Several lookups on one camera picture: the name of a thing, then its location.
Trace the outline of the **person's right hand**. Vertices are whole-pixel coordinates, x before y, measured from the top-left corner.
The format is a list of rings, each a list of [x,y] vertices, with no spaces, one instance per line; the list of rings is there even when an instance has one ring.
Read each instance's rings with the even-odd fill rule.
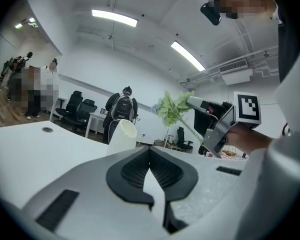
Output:
[[[229,146],[238,148],[245,154],[251,154],[259,148],[259,134],[241,123],[233,126],[226,136]]]

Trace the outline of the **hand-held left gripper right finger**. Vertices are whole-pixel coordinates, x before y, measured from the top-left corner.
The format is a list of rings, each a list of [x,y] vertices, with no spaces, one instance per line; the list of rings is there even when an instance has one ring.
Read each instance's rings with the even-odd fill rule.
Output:
[[[185,162],[194,167],[198,175],[196,185],[188,196],[170,203],[175,218],[188,225],[184,230],[176,232],[176,235],[234,236],[244,208],[240,200],[243,195],[239,192],[241,179],[217,169],[225,167],[242,170],[246,163],[181,154],[161,147],[152,147],[150,150]]]

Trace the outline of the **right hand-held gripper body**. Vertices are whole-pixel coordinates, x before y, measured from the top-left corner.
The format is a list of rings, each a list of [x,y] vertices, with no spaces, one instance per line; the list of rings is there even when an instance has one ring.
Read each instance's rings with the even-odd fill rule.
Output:
[[[228,139],[227,134],[237,124],[243,124],[249,129],[254,129],[262,123],[259,97],[255,93],[234,92],[233,101],[219,103],[218,118],[206,130],[204,147],[215,157],[220,158],[222,149]]]

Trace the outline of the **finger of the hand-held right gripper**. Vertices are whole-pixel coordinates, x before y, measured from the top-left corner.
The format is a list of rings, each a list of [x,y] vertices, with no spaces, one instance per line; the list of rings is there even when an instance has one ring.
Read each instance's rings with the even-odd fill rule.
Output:
[[[206,112],[194,110],[194,129],[204,137],[207,129],[213,128],[217,123],[217,118],[214,115],[214,109],[208,108]]]
[[[214,109],[209,100],[204,100],[200,97],[190,96],[187,98],[186,103],[198,112],[210,115],[214,113]]]

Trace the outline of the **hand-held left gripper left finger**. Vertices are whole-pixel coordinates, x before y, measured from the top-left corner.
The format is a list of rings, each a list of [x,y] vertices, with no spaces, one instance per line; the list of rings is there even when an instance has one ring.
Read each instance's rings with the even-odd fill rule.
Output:
[[[165,229],[148,205],[128,203],[106,182],[108,169],[146,148],[135,148],[81,163],[39,190],[22,208],[34,221],[69,190],[78,193],[54,234],[63,239],[162,239]]]

